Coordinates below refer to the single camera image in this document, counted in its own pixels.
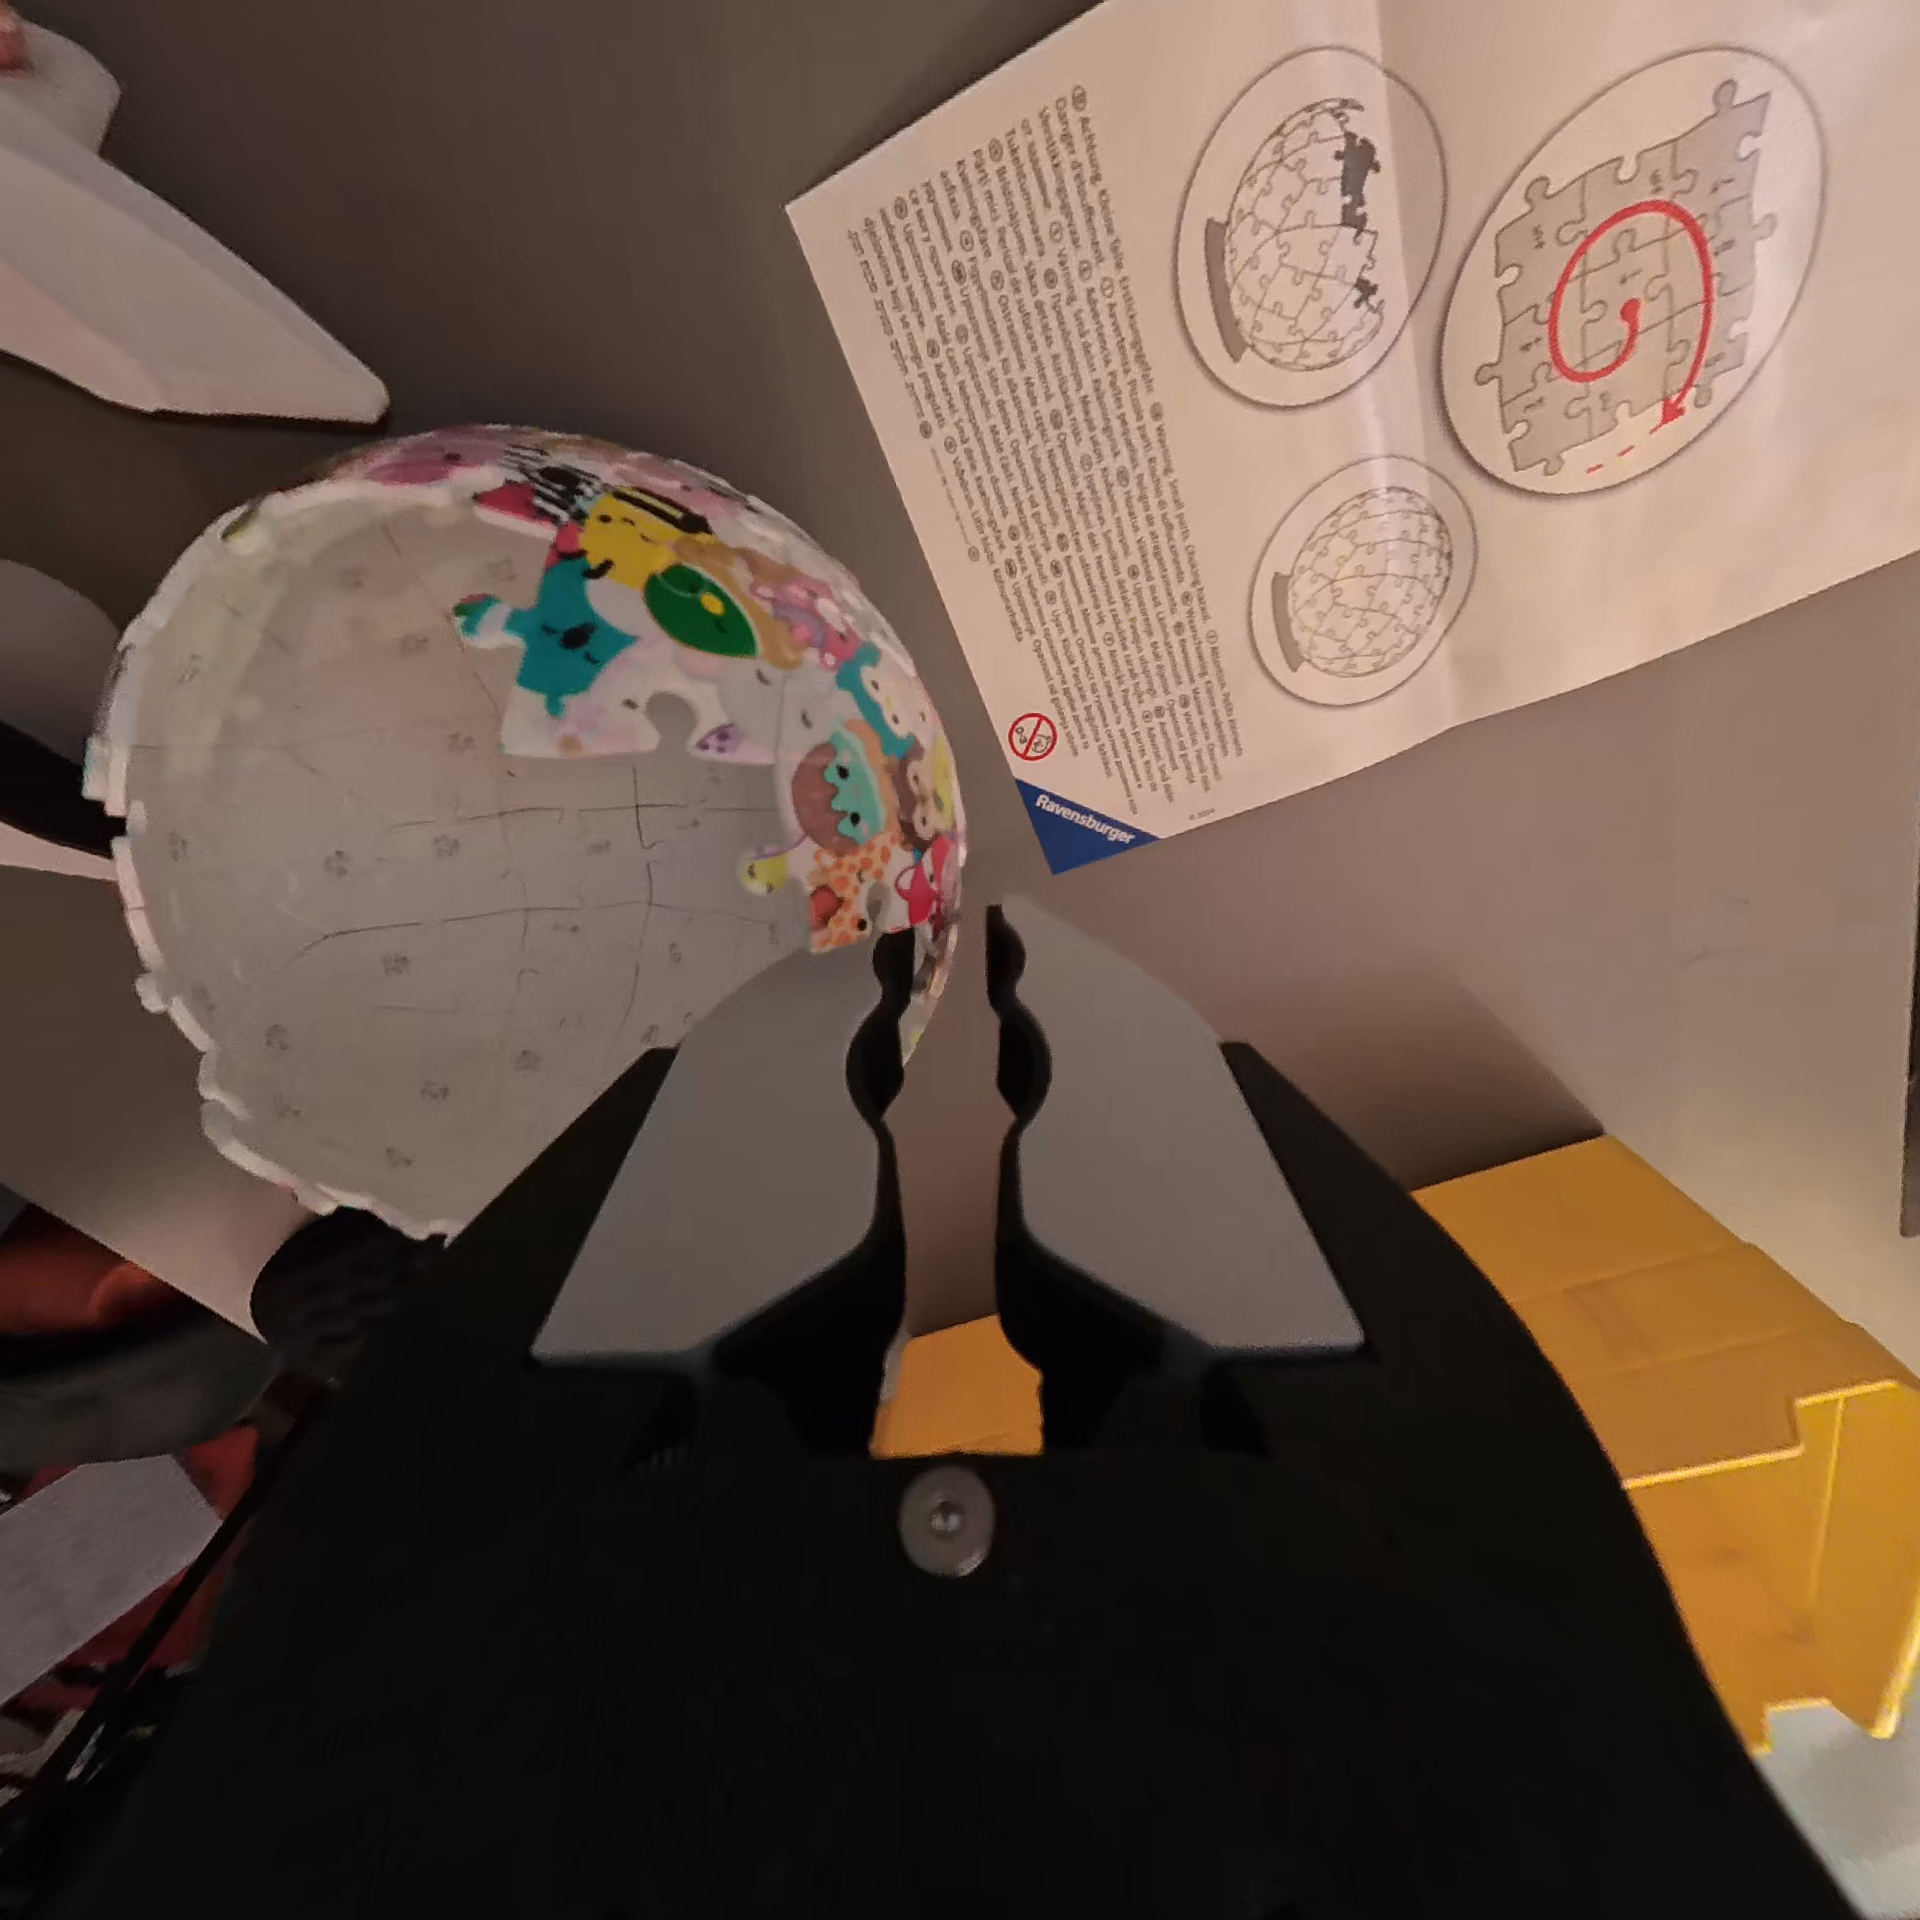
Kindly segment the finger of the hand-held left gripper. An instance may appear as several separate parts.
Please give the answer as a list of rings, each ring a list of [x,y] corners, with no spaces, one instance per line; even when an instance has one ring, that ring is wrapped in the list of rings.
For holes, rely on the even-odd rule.
[[[86,743],[119,634],[92,602],[1,565],[1,862],[65,877],[111,877],[116,825],[82,791]]]
[[[377,374],[102,157],[121,92],[56,33],[1,33],[1,353],[135,414],[369,426]]]

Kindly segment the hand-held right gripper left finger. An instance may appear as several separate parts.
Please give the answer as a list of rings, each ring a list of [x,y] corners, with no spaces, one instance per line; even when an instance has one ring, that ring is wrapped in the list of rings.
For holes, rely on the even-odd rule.
[[[887,1114],[917,940],[796,951],[679,1044],[535,1334],[560,1370],[767,1397],[804,1450],[866,1453],[905,1322]]]

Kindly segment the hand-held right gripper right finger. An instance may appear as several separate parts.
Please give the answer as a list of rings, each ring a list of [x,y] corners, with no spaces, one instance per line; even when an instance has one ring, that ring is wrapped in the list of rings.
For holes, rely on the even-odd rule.
[[[1040,1377],[1045,1451],[1204,1428],[1242,1363],[1349,1361],[1360,1319],[1224,1042],[1114,949],[1013,898],[990,911],[999,1097],[993,1287]]]

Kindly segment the colourful puzzle ball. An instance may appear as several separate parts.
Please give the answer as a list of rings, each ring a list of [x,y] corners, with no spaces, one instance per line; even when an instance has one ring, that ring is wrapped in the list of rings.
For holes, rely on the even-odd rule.
[[[468,422],[212,521],[86,745],[208,1140],[450,1237],[789,953],[950,970],[956,755],[852,571],[714,474]]]

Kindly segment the yellow plastic bin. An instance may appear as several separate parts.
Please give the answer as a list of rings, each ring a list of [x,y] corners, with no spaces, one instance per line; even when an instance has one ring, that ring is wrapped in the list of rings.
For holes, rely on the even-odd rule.
[[[1914,1371],[1616,1139],[1412,1201],[1570,1393],[1741,1745],[1814,1709],[1892,1739],[1914,1683]]]

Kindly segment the black wrist rest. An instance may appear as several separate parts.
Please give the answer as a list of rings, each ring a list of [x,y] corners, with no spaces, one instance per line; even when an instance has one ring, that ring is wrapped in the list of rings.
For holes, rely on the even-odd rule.
[[[341,1385],[402,1294],[446,1253],[365,1210],[310,1215],[258,1270],[246,1310],[280,1366]]]

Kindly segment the white instruction sheet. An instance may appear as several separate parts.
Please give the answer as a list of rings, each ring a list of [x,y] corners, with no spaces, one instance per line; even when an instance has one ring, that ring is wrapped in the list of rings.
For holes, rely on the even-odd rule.
[[[1918,542],[1918,5],[1104,5],[786,209],[1050,873]]]

